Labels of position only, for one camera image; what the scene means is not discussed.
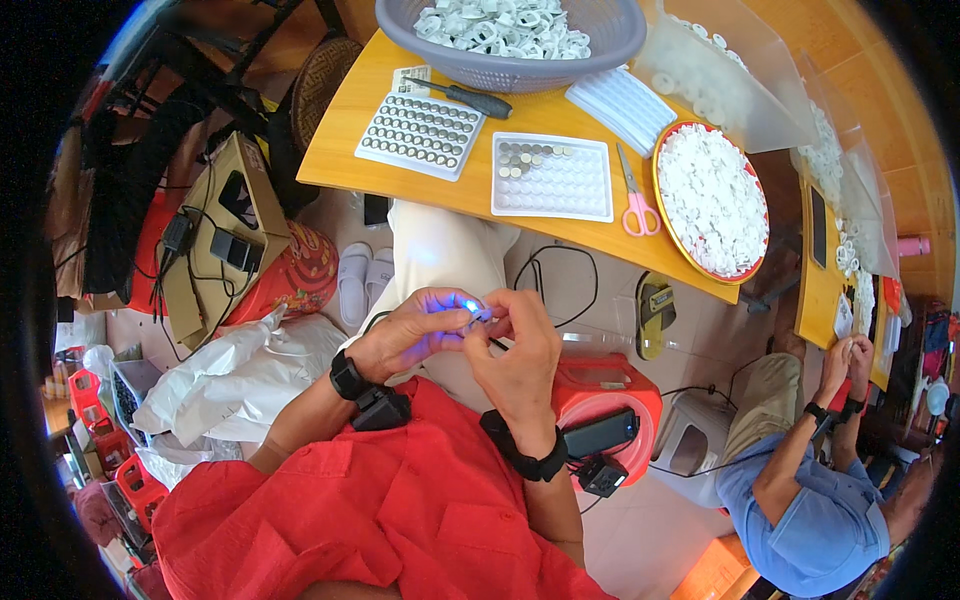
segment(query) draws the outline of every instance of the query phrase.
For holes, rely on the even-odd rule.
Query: plastic bag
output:
[[[243,460],[237,442],[200,438],[184,447],[169,433],[152,438],[149,447],[135,450],[147,472],[170,491],[200,463]]]
[[[113,348],[94,346],[84,352],[84,369],[100,377],[101,381],[110,379],[110,361],[113,360]]]
[[[103,312],[82,315],[74,311],[73,323],[57,323],[54,352],[76,346],[96,346],[107,342],[107,315]]]
[[[263,442],[280,410],[329,367],[347,336],[323,315],[280,323],[286,305],[243,324],[165,373],[133,413],[149,434]]]

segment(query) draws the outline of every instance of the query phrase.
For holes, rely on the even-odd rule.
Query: hand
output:
[[[824,357],[824,372],[820,379],[820,390],[823,393],[820,397],[826,399],[827,406],[840,391],[843,382],[847,380],[852,347],[853,338],[844,338],[837,342]]]
[[[560,336],[535,292],[497,290],[486,302],[500,321],[489,330],[474,325],[464,341],[464,354],[473,378],[510,427],[517,449],[541,460],[557,442],[557,417],[550,400]],[[501,337],[516,343],[493,358],[489,338]]]
[[[471,319],[463,308],[480,300],[455,288],[422,288],[377,322],[345,351],[357,371],[383,384],[437,352],[460,351],[463,329]]]
[[[870,371],[874,367],[874,345],[865,335],[853,336],[853,346],[850,354],[850,379],[852,386],[850,395],[854,399],[863,401],[867,397],[867,384],[870,382]]]

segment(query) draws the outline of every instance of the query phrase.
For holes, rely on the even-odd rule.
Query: pink scissors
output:
[[[623,228],[634,237],[656,235],[660,233],[660,227],[663,225],[660,214],[648,205],[647,201],[643,198],[643,194],[640,193],[640,188],[636,185],[634,171],[630,168],[630,163],[627,162],[627,155],[624,154],[623,146],[621,146],[619,142],[616,144],[616,149],[620,152],[620,162],[623,163],[623,175],[627,178],[627,200],[630,202],[627,211],[623,213]],[[630,227],[631,215],[636,217],[639,231]],[[654,219],[653,228],[649,227],[647,221],[648,215]]]

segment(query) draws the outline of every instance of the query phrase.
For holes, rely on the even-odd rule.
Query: sandal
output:
[[[673,287],[666,277],[647,271],[636,283],[636,354],[654,360],[663,350],[663,331],[677,321]]]
[[[348,327],[359,327],[367,317],[367,270],[373,261],[370,246],[350,244],[340,254],[337,291],[340,293],[340,318]]]
[[[394,278],[394,249],[384,248],[376,251],[373,255],[373,262],[367,270],[367,310],[373,309],[373,305],[383,291],[387,289],[387,284]]]

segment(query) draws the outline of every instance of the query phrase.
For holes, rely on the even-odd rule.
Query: black screwdriver handle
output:
[[[514,107],[496,96],[469,91],[457,85],[451,85],[446,89],[446,97],[462,102],[494,119],[509,119],[514,113]]]

